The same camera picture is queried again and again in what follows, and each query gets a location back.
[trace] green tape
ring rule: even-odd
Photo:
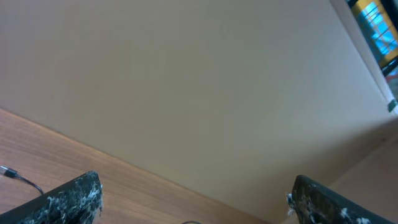
[[[391,112],[398,105],[398,101],[396,99],[391,100],[388,104],[388,112]]]

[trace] wooden surface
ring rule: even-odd
[[[44,192],[97,171],[104,210],[96,223],[265,223],[3,110],[0,165],[18,170]],[[37,196],[33,187],[0,176],[0,213]]]

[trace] wooden table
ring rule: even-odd
[[[18,170],[44,192],[97,171],[104,210],[96,223],[265,223],[4,110],[0,165]],[[35,188],[0,176],[0,213],[37,196]]]

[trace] black cord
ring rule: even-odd
[[[0,166],[0,168],[1,168],[2,173],[6,177],[17,178],[17,179],[19,179],[19,180],[21,180],[21,181],[23,181],[23,182],[35,187],[40,192],[41,195],[44,194],[43,190],[39,186],[37,186],[35,183],[31,182],[30,180],[26,179],[25,177],[19,175],[18,171],[13,170],[13,169],[8,168],[8,167],[4,167],[4,166]]]

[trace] wood grain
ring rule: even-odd
[[[4,110],[0,155],[0,165],[18,170],[45,192],[97,171],[104,210],[96,223],[265,223]],[[0,213],[37,196],[33,187],[0,176]]]

